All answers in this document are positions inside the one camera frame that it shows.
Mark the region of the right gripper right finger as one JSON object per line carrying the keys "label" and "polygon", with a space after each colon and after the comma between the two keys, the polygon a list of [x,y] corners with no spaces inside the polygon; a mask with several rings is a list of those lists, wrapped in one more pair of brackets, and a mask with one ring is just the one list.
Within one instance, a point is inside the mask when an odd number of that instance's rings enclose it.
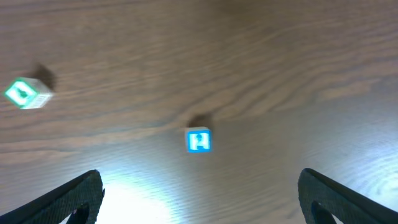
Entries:
{"label": "right gripper right finger", "polygon": [[397,224],[397,212],[310,168],[300,173],[298,199],[307,224]]}

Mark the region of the blue number 2 block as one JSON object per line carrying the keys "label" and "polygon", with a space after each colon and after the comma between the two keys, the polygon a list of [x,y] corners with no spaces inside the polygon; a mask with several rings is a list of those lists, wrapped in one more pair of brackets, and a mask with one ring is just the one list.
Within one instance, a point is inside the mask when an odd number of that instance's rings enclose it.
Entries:
{"label": "blue number 2 block", "polygon": [[207,127],[193,127],[185,130],[185,145],[189,153],[212,151],[212,132]]}

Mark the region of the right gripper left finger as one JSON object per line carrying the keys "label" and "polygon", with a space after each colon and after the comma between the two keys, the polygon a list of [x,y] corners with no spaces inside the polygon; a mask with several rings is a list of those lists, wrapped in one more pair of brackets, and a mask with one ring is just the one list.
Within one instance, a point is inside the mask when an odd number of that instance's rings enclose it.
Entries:
{"label": "right gripper left finger", "polygon": [[96,223],[104,197],[97,170],[89,170],[45,195],[1,215],[3,224]]}

